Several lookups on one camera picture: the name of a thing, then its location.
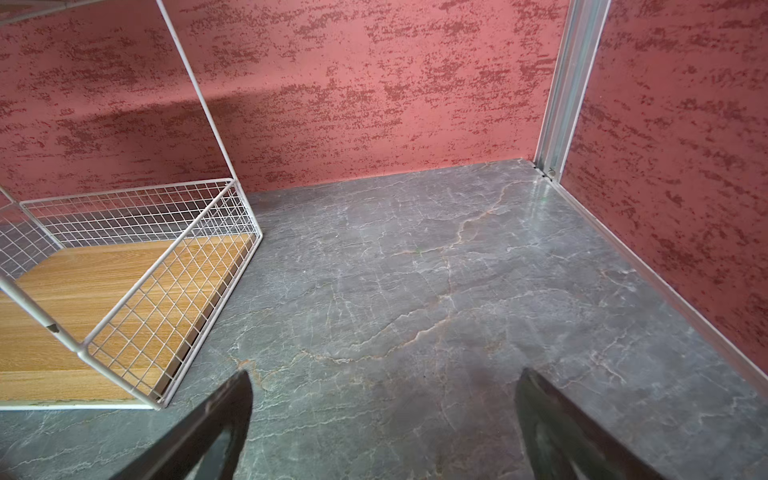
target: wood grain panel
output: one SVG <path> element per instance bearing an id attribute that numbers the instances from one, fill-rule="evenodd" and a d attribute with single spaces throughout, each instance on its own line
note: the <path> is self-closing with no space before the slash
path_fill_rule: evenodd
<path id="1" fill-rule="evenodd" d="M 170 241 L 59 251 L 18 279 L 36 302 L 82 341 Z M 237 266 L 253 244 L 242 234 L 185 240 L 104 328 L 96 357 L 146 393 L 168 383 Z M 0 402 L 132 398 L 0 296 Z"/>

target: baseboard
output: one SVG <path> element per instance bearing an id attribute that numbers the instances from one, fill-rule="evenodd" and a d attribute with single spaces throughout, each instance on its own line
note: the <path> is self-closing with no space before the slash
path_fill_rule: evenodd
<path id="1" fill-rule="evenodd" d="M 760 394 L 768 399 L 768 375 L 744 355 L 728 338 L 715 328 L 704 315 L 699 313 L 690 303 L 659 276 L 627 245 L 616 237 L 608 227 L 590 213 L 587 208 L 568 193 L 556 181 L 551 181 L 552 187 L 567 201 L 589 224 L 608 240 L 618 253 L 646 280 L 661 296 L 672 305 L 688 323 Z"/>

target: gray marble floor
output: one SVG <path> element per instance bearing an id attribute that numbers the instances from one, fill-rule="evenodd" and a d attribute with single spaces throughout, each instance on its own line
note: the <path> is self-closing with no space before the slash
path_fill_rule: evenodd
<path id="1" fill-rule="evenodd" d="M 768 478 L 768 404 L 506 161 L 253 196 L 265 240 L 162 412 L 5 412 L 0 468 L 108 478 L 236 369 L 238 478 L 531 478 L 533 366 L 670 478 Z"/>

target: metal wire grid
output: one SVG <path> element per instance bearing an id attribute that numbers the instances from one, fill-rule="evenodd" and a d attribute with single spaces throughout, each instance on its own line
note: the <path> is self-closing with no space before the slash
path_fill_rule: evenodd
<path id="1" fill-rule="evenodd" d="M 260 240 L 260 231 L 235 186 L 225 188 L 223 196 L 213 201 L 85 341 L 90 355 L 154 401 L 165 402 L 173 394 L 174 380 L 180 379 L 191 361 L 189 352 L 204 338 L 211 319 L 223 306 L 221 299 L 228 295 L 237 271 L 245 267 Z M 156 220 L 155 226 L 175 225 Z M 143 235 L 146 233 L 141 231 L 127 237 Z M 110 239 L 102 236 L 87 241 Z"/>
<path id="2" fill-rule="evenodd" d="M 0 197 L 0 270 L 13 280 L 45 260 L 59 246 L 16 203 Z"/>
<path id="3" fill-rule="evenodd" d="M 65 247 L 177 238 L 231 179 L 21 202 Z"/>

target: red textured wall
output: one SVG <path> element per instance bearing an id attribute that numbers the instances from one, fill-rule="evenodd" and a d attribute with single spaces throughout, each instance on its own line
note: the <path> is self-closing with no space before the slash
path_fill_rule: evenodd
<path id="1" fill-rule="evenodd" d="M 768 372 L 768 5 L 614 0 L 563 185 Z"/>
<path id="2" fill-rule="evenodd" d="M 532 157 L 565 0 L 170 0 L 246 190 Z M 151 0 L 0 28 L 21 198 L 227 174 Z"/>

